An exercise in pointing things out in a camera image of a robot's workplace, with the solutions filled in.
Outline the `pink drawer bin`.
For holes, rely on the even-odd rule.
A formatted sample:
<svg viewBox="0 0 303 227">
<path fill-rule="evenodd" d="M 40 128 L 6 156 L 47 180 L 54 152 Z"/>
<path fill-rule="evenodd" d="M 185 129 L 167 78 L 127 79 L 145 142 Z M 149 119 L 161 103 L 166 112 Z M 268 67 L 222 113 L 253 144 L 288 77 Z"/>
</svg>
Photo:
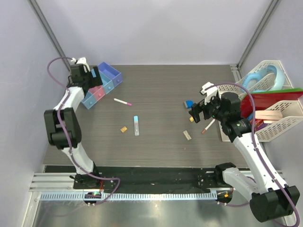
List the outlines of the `pink drawer bin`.
<svg viewBox="0 0 303 227">
<path fill-rule="evenodd" d="M 106 95 L 103 86 L 90 88 L 89 92 L 95 97 L 97 101 Z"/>
</svg>

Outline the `purple drawer bin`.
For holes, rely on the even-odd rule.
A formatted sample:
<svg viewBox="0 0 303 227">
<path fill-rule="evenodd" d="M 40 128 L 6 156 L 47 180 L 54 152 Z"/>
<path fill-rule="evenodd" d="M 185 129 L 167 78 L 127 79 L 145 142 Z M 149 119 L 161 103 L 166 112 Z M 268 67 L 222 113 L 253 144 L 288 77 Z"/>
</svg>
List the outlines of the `purple drawer bin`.
<svg viewBox="0 0 303 227">
<path fill-rule="evenodd" d="M 110 79 L 113 82 L 114 87 L 117 87 L 123 82 L 122 73 L 106 62 L 100 63 L 98 65 L 98 69 L 101 77 L 104 79 Z"/>
</svg>

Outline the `white brown-capped marker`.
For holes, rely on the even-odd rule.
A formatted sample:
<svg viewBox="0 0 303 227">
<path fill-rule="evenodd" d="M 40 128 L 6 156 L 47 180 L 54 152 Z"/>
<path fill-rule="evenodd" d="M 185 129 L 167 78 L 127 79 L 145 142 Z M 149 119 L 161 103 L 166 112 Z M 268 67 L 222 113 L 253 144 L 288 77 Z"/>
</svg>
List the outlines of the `white brown-capped marker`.
<svg viewBox="0 0 303 227">
<path fill-rule="evenodd" d="M 212 119 L 211 121 L 210 121 L 210 123 L 202 130 L 202 134 L 205 134 L 206 133 L 206 131 L 213 125 L 213 123 L 215 122 L 215 119 Z"/>
</svg>

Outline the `white pink-capped marker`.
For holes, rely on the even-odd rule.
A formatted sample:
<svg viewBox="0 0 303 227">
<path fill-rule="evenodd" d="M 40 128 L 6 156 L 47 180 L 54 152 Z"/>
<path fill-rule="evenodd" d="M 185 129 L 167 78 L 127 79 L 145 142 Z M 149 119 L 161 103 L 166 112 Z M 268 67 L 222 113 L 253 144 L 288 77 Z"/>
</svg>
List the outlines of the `white pink-capped marker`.
<svg viewBox="0 0 303 227">
<path fill-rule="evenodd" d="M 132 106 L 132 104 L 131 104 L 131 103 L 129 103 L 129 102 L 125 102 L 125 101 L 120 100 L 120 99 L 117 99 L 117 98 L 114 98 L 114 101 L 119 102 L 119 103 L 124 104 L 124 105 Z"/>
</svg>

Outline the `blue-capped clear tube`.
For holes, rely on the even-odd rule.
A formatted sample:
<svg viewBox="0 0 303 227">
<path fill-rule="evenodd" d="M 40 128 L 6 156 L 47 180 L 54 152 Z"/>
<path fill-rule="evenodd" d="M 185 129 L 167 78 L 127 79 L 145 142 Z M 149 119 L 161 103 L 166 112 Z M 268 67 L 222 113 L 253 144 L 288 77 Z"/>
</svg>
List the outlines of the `blue-capped clear tube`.
<svg viewBox="0 0 303 227">
<path fill-rule="evenodd" d="M 138 116 L 134 116 L 134 135 L 135 136 L 139 136 L 140 133 L 139 133 L 139 121 L 138 121 Z"/>
</svg>

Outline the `light blue drawer bin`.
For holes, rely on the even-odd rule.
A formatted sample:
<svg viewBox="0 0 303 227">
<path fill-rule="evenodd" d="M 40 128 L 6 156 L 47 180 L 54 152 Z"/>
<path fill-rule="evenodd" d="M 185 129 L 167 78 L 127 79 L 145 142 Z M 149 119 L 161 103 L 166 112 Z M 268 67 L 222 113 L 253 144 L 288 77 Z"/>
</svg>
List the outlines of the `light blue drawer bin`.
<svg viewBox="0 0 303 227">
<path fill-rule="evenodd" d="M 84 99 L 81 101 L 81 103 L 87 108 L 90 109 L 93 105 L 97 103 L 96 98 L 91 92 L 87 92 Z"/>
</svg>

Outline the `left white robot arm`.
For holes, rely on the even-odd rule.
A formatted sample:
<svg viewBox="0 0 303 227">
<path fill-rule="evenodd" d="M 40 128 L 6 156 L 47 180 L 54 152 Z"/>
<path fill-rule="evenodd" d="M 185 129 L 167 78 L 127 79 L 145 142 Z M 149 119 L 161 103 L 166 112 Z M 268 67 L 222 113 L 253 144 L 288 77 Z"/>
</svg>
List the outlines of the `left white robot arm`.
<svg viewBox="0 0 303 227">
<path fill-rule="evenodd" d="M 67 155 L 75 166 L 74 182 L 91 189 L 100 185 L 101 177 L 81 143 L 82 133 L 75 112 L 89 89 L 100 85 L 100 76 L 94 75 L 88 64 L 75 63 L 71 65 L 63 98 L 53 109 L 44 112 L 49 144 Z"/>
</svg>

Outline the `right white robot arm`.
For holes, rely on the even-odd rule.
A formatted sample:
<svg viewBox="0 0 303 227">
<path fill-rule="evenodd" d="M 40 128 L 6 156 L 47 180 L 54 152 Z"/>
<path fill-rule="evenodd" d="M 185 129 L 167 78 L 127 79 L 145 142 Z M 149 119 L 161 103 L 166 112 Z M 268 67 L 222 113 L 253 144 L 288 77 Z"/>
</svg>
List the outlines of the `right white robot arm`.
<svg viewBox="0 0 303 227">
<path fill-rule="evenodd" d="M 215 167 L 215 184 L 235 188 L 249 202 L 250 210 L 259 222 L 295 214 L 295 226 L 299 226 L 295 206 L 300 192 L 296 186 L 289 186 L 270 163 L 253 132 L 254 126 L 241 116 L 238 95 L 227 92 L 194 103 L 189 114 L 196 123 L 200 122 L 200 113 L 206 120 L 213 118 L 220 122 L 224 134 L 240 151 L 254 177 L 251 180 L 233 163 L 224 163 Z"/>
</svg>

